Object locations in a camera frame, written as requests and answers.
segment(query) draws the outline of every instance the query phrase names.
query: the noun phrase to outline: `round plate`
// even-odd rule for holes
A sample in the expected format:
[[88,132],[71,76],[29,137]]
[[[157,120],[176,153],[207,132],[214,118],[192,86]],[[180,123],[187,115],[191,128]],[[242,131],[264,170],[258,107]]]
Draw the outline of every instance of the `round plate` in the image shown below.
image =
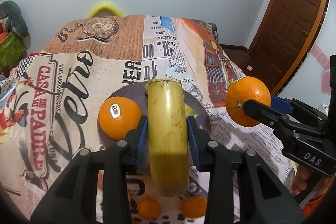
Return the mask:
[[[133,100],[138,104],[142,110],[142,115],[147,115],[147,96],[145,95],[145,85],[147,82],[138,82],[130,85],[126,85],[121,89],[113,92],[108,98],[121,96]],[[200,129],[206,130],[209,135],[211,134],[211,123],[203,105],[189,92],[183,90],[184,102],[196,111],[198,114],[195,118],[196,123]],[[100,135],[104,148],[108,148],[112,143],[116,143],[115,140],[108,137],[100,128],[98,124],[98,133]]]

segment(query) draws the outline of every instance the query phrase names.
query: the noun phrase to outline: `small orange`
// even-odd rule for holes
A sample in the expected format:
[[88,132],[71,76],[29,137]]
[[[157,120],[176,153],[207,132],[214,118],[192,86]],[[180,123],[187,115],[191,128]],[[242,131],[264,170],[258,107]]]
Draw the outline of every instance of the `small orange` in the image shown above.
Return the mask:
[[145,197],[138,202],[138,214],[143,219],[156,219],[161,214],[161,205],[151,197]]
[[229,86],[226,92],[226,110],[232,120],[243,127],[253,127],[258,121],[245,115],[243,105],[247,100],[256,100],[271,106],[271,95],[266,85],[255,77],[246,76]]
[[119,141],[125,139],[128,131],[136,129],[142,111],[131,99],[111,97],[100,107],[98,121],[103,132]]
[[200,196],[192,196],[181,204],[182,213],[189,218],[199,218],[207,211],[207,200]]

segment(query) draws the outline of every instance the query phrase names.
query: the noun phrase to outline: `orange fruit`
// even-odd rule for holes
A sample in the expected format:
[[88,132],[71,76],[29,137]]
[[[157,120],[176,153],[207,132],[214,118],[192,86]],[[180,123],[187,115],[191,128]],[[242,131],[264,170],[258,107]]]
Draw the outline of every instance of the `orange fruit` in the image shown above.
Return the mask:
[[231,119],[243,127],[253,127],[258,121],[245,115],[243,104],[247,100],[256,100],[271,106],[271,95],[266,85],[255,77],[246,76],[229,86],[226,92],[226,110]]
[[125,139],[128,131],[136,129],[142,111],[131,99],[111,97],[100,107],[98,122],[103,132],[119,141]]
[[161,205],[149,196],[139,200],[137,206],[138,214],[143,219],[156,219],[161,214]]
[[205,215],[207,200],[200,196],[193,196],[184,200],[181,204],[182,213],[189,218],[199,218]]

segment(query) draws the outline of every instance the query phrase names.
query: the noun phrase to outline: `door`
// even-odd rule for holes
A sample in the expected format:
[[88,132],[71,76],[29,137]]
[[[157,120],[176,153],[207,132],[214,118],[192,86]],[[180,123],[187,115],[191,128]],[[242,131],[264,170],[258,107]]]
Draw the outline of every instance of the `door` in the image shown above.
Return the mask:
[[321,0],[273,0],[248,51],[252,62],[249,75],[272,91],[303,49],[320,4]]

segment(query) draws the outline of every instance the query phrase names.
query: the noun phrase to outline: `metal screw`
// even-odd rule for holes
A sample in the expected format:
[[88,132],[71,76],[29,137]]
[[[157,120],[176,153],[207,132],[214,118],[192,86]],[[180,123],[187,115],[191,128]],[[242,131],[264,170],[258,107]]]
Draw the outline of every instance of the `metal screw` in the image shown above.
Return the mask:
[[83,148],[83,149],[81,149],[81,151],[79,152],[79,154],[80,154],[81,156],[86,156],[89,152],[90,152],[89,149],[87,149],[87,148]]
[[247,149],[246,154],[250,157],[254,157],[256,155],[256,152],[253,149]]
[[294,138],[297,138],[297,139],[300,138],[300,135],[298,133],[296,133],[295,130],[293,130],[293,136],[294,136]]
[[212,148],[215,148],[215,147],[218,146],[218,143],[216,141],[210,141],[210,142],[208,142],[208,145]]
[[120,147],[124,147],[127,145],[127,142],[125,140],[120,140],[117,142],[117,145],[120,146]]

